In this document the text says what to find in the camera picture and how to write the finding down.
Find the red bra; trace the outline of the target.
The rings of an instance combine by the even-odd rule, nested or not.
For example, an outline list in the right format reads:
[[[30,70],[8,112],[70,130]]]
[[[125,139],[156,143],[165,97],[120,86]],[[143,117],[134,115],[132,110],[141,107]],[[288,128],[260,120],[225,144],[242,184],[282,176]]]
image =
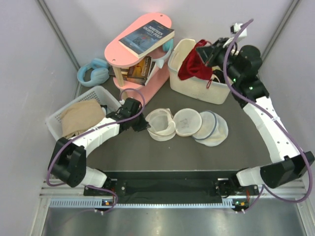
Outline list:
[[[209,41],[206,41],[204,39],[201,39],[199,42],[196,43],[194,48],[189,52],[187,57],[182,62],[182,65],[178,72],[178,77],[180,80],[187,80],[191,77],[197,77],[201,80],[207,80],[208,83],[206,85],[206,89],[208,89],[212,83],[212,75],[213,70],[211,67],[206,67],[202,60],[200,59],[200,56],[198,55],[196,48],[205,46],[206,44],[212,44]]]

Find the beige trim mesh laundry bag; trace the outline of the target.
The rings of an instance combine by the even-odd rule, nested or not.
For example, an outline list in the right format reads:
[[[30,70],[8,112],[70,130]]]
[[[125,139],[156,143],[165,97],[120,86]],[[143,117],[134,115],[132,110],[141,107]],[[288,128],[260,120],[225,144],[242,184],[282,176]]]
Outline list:
[[[185,108],[172,114],[170,109],[159,108],[150,112],[145,120],[150,127],[147,129],[151,138],[164,142],[175,135],[189,137],[199,131],[202,117],[196,110]]]

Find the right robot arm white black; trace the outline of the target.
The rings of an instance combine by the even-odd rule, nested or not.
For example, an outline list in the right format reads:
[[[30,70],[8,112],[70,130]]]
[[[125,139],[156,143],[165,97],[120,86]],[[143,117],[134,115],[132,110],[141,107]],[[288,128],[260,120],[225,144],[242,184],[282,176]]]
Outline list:
[[[271,160],[268,165],[238,171],[229,187],[237,195],[251,185],[275,189],[309,173],[315,157],[298,147],[274,110],[269,92],[257,76],[262,65],[260,50],[246,45],[238,52],[230,51],[228,41],[219,38],[212,45],[196,47],[196,52],[205,66],[218,66],[223,71],[225,83],[255,124]]]

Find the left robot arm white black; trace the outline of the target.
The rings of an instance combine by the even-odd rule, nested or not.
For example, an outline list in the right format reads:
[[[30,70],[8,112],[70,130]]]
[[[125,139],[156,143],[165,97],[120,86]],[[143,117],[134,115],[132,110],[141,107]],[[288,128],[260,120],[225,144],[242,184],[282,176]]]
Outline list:
[[[108,194],[112,188],[111,182],[104,172],[87,166],[87,157],[104,142],[129,128],[136,132],[149,128],[142,114],[144,104],[127,98],[117,111],[109,113],[98,125],[83,134],[58,139],[48,166],[46,183],[58,186],[49,182],[50,175],[54,175],[70,187],[93,186],[99,194]]]

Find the cream plastic laundry basket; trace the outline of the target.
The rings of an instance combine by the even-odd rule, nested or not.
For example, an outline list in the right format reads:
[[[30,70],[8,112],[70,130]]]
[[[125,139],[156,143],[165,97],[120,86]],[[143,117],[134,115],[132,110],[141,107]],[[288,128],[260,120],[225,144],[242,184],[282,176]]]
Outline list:
[[[208,84],[207,80],[201,80],[197,77],[191,77],[186,80],[180,80],[178,77],[182,62],[195,44],[196,41],[193,39],[182,39],[171,53],[168,60],[170,87],[172,90],[194,99],[217,105],[223,104],[230,94],[230,89],[225,83],[212,81]]]

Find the grey trim mesh laundry bag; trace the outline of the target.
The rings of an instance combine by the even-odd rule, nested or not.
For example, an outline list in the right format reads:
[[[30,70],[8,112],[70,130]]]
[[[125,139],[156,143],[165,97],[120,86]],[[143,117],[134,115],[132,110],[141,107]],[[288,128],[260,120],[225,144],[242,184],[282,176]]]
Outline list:
[[[220,115],[206,110],[200,113],[202,125],[192,138],[207,147],[220,145],[228,136],[227,122]]]

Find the clothes pile in cream basket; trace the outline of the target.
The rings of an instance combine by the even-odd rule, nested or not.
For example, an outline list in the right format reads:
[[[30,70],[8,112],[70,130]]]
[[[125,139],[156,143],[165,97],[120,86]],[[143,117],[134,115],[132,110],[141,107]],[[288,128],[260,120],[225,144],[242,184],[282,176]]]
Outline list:
[[[212,77],[211,80],[216,83],[225,84],[225,77],[223,72],[218,66],[212,67]]]

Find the white plastic perforated basket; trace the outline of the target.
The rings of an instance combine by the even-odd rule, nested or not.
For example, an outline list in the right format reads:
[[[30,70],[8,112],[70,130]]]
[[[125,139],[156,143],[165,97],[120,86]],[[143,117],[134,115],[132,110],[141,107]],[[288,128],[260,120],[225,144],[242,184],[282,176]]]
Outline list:
[[[120,106],[108,90],[96,86],[50,115],[46,125],[56,141],[62,137],[71,138],[97,125],[106,114]]]

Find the brown orange book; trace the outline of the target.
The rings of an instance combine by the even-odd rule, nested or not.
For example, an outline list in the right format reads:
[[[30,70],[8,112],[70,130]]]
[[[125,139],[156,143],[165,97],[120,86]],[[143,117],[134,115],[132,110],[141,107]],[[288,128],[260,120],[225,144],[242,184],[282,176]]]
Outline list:
[[[123,78],[125,81],[146,86],[152,78],[155,68],[156,62],[153,61],[152,57],[145,56],[138,64],[129,67]]]

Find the blue headphones on floor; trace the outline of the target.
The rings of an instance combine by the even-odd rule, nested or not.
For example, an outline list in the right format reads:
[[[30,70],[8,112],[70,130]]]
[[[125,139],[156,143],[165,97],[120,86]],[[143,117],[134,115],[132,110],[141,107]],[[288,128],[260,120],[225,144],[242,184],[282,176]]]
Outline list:
[[[92,70],[90,80],[85,81],[85,74]],[[95,87],[105,83],[109,79],[109,63],[103,59],[95,58],[90,63],[82,66],[77,72],[77,80],[84,87]]]

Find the beige folded cloth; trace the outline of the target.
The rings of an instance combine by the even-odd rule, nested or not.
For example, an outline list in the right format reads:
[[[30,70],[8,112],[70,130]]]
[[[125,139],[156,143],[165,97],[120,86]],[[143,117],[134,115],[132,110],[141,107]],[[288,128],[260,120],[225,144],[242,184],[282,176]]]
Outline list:
[[[96,99],[74,103],[60,115],[62,136],[67,139],[78,136],[100,123],[103,118],[105,115]]]

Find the dark blue paperback book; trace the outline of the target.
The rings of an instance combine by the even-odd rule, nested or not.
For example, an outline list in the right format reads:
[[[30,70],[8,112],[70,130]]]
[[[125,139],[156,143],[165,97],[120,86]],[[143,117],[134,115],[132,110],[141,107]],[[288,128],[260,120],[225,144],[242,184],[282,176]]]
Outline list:
[[[152,20],[119,39],[119,43],[137,58],[142,58],[174,36],[173,29]]]

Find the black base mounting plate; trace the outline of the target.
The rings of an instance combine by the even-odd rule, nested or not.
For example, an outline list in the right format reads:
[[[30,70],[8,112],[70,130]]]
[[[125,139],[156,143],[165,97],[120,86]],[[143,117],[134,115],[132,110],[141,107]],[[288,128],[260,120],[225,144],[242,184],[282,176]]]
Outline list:
[[[202,192],[208,196],[258,194],[257,185],[242,187],[236,171],[110,171],[102,188],[114,191],[119,197],[135,193]]]

